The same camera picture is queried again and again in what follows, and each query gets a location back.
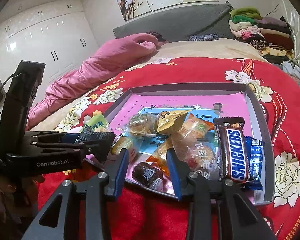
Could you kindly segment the dark brown candy packet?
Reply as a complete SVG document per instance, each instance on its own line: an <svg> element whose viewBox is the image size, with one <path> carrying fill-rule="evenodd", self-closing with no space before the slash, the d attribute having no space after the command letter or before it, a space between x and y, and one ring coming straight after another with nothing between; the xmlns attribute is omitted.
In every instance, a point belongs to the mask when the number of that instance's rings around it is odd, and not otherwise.
<svg viewBox="0 0 300 240"><path fill-rule="evenodd" d="M149 189L163 191L163 172L146 162L140 162L134 166L132 178Z"/></svg>

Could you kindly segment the clear yellow pastry packet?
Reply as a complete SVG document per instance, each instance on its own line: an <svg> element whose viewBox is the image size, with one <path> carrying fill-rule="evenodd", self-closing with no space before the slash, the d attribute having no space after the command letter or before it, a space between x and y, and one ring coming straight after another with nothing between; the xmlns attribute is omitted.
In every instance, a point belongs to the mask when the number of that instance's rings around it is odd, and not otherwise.
<svg viewBox="0 0 300 240"><path fill-rule="evenodd" d="M138 153L138 140L135 137L121 136L110 149L112 155L119 155L122 149L126 149L131 163Z"/></svg>

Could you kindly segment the clear red pastry packet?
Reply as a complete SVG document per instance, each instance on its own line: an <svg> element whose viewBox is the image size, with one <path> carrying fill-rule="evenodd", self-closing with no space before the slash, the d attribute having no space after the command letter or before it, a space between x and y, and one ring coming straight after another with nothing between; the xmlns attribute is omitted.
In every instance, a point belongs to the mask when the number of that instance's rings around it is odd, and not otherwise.
<svg viewBox="0 0 300 240"><path fill-rule="evenodd" d="M186 162L191 171L208 180L219 179L218 142L214 131L207 132L203 138L194 139L175 134L172 137L172 145L178 159Z"/></svg>

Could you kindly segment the green snack packet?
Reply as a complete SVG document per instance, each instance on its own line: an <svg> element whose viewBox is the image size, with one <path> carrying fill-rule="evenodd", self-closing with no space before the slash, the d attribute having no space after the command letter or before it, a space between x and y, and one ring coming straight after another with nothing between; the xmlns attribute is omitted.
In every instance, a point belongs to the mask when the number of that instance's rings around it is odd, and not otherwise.
<svg viewBox="0 0 300 240"><path fill-rule="evenodd" d="M93 130L93 132L111 132L109 122L102 114L93 116L87 122L87 126L89 126Z"/></svg>

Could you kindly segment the Snickers bar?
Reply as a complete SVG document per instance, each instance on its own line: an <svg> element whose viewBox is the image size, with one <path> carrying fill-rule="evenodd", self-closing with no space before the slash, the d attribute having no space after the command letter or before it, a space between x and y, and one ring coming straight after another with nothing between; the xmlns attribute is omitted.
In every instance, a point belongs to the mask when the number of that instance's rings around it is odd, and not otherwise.
<svg viewBox="0 0 300 240"><path fill-rule="evenodd" d="M249 164L241 116L215 118L213 120L218 139L218 166L221 179L228 178L237 183L246 183Z"/></svg>

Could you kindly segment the blue snack packet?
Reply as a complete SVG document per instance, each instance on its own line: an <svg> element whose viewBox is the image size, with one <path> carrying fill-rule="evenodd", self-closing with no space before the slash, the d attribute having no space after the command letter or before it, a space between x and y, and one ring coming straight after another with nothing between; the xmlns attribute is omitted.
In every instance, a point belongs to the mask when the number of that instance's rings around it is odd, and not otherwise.
<svg viewBox="0 0 300 240"><path fill-rule="evenodd" d="M247 191L263 190L261 184L261 173L263 165L264 141L254 139L250 136L245 137L245 146L249 164L249 178L243 185Z"/></svg>

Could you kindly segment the round pastry clear packet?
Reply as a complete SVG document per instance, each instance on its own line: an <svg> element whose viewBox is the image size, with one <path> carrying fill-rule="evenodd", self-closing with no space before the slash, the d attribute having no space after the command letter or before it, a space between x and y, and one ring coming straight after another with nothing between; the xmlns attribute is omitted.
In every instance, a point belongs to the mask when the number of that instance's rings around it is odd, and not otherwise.
<svg viewBox="0 0 300 240"><path fill-rule="evenodd" d="M157 133L157 116L151 113L135 114L126 124L126 130L134 136L155 136Z"/></svg>

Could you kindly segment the orange pastry packet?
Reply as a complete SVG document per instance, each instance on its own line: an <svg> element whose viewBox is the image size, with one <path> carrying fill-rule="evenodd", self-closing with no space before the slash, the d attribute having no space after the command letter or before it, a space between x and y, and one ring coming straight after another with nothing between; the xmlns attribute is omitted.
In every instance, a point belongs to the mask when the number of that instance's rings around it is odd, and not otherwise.
<svg viewBox="0 0 300 240"><path fill-rule="evenodd" d="M211 130L214 130L213 123L202 120L190 113L178 133L187 140L197 140L205 137L206 133Z"/></svg>
<svg viewBox="0 0 300 240"><path fill-rule="evenodd" d="M167 151L173 148L171 138L167 138L163 144L158 146L158 148L154 151L154 153L149 156L146 160L147 163L156 163L157 166L166 174L168 177L170 176L168 166L167 166Z"/></svg>

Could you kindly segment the gold snack packet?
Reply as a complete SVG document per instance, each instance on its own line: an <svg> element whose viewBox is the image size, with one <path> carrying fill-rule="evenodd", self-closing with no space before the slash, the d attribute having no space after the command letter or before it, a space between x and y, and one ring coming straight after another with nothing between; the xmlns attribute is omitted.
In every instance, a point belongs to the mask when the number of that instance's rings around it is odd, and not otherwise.
<svg viewBox="0 0 300 240"><path fill-rule="evenodd" d="M181 129L190 110L163 111L157 118L157 133L171 135Z"/></svg>

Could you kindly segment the black snack packet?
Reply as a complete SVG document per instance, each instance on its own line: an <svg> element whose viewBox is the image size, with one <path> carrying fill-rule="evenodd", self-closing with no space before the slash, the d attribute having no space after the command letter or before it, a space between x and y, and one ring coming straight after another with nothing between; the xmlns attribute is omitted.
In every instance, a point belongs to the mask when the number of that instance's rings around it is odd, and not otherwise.
<svg viewBox="0 0 300 240"><path fill-rule="evenodd" d="M87 126L79 133L75 142L85 142L85 141L100 141L105 140L106 142L113 142L115 139L115 134L106 130L105 132L95 132L90 126Z"/></svg>

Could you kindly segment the grey tray box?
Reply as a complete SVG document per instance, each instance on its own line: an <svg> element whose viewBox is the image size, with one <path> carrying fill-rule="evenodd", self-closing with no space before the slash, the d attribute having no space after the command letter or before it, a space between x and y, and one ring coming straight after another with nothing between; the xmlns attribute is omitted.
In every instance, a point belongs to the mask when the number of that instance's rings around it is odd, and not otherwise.
<svg viewBox="0 0 300 240"><path fill-rule="evenodd" d="M229 179L255 205L274 197L274 156L267 122L249 86L177 83L135 87L104 117L115 140L106 163L129 150L126 181L178 198L168 150L208 180Z"/></svg>

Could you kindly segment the white wardrobe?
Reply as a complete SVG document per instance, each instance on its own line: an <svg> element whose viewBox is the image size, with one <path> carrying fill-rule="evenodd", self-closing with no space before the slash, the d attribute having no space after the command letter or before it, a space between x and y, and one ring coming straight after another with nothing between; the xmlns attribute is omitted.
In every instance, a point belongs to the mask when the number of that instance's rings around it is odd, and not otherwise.
<svg viewBox="0 0 300 240"><path fill-rule="evenodd" d="M47 87L77 69L97 50L81 0L60 0L25 10L0 24L0 81L20 61L45 64L35 103Z"/></svg>

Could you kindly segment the pink quilt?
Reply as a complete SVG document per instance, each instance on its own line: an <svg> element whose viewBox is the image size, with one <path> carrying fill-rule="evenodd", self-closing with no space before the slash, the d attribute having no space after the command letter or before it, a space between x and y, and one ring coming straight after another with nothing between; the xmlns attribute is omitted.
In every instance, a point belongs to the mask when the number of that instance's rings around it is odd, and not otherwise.
<svg viewBox="0 0 300 240"><path fill-rule="evenodd" d="M158 46L158 39L148 33L133 34L106 42L83 61L78 69L64 74L47 87L44 99L30 109L26 130L31 130L48 116L104 81L150 58Z"/></svg>

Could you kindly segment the beige bed sheet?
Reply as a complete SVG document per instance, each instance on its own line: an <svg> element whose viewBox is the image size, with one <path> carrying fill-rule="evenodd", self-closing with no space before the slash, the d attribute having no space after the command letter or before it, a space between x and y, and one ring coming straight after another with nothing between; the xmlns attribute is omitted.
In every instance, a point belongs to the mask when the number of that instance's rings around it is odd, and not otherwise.
<svg viewBox="0 0 300 240"><path fill-rule="evenodd" d="M179 57L211 57L216 59L254 59L261 62L265 61L252 46L235 40L221 38L217 41L179 41L162 44L150 58L125 70L131 71L135 68L143 67L146 64L168 63L170 60ZM108 89L112 89L111 82L113 82L115 77L116 76L104 81L100 85L106 85ZM66 111L70 110L76 103L100 85L60 108L31 130L38 131L40 129L49 130L56 128L65 117Z"/></svg>

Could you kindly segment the grey clothes heap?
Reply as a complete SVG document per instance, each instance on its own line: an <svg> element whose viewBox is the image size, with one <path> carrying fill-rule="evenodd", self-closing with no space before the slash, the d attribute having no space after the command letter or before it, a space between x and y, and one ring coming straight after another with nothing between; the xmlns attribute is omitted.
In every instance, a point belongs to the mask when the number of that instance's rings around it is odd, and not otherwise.
<svg viewBox="0 0 300 240"><path fill-rule="evenodd" d="M281 66L282 66L282 70L285 73L294 76L300 80L300 67L298 65L290 61L283 61L281 63Z"/></svg>

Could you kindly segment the dark patterned pillow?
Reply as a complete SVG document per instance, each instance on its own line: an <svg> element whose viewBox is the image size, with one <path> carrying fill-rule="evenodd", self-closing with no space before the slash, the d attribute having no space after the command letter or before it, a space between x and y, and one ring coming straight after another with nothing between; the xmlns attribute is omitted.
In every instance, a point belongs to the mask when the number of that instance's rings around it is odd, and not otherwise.
<svg viewBox="0 0 300 240"><path fill-rule="evenodd" d="M219 37L216 34L205 34L189 36L188 41L216 41L218 39Z"/></svg>

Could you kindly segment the grey headboard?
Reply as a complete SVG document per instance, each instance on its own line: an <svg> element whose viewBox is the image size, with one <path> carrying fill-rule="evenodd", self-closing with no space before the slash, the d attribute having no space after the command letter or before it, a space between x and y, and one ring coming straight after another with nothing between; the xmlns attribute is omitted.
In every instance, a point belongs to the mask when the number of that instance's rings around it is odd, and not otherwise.
<svg viewBox="0 0 300 240"><path fill-rule="evenodd" d="M126 23L114 28L113 33L116 38L123 38L152 31L170 42L187 41L193 35L209 34L234 40L229 25L231 10L229 2L178 7Z"/></svg>

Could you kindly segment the pile of folded clothes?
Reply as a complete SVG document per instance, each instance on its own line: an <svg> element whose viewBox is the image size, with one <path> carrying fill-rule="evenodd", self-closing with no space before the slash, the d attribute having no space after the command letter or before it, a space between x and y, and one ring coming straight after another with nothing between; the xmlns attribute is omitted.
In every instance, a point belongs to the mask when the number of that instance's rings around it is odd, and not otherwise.
<svg viewBox="0 0 300 240"><path fill-rule="evenodd" d="M292 29L283 17L262 17L258 9L243 7L230 11L229 26L237 40L255 48L268 62L294 59Z"/></svg>

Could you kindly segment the cream curtain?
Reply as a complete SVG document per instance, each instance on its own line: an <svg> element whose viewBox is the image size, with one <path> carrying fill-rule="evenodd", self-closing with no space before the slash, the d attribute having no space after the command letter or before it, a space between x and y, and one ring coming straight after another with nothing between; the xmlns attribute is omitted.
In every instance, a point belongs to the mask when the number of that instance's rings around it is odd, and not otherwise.
<svg viewBox="0 0 300 240"><path fill-rule="evenodd" d="M292 30L294 59L300 67L300 15L289 0L281 0L283 16Z"/></svg>

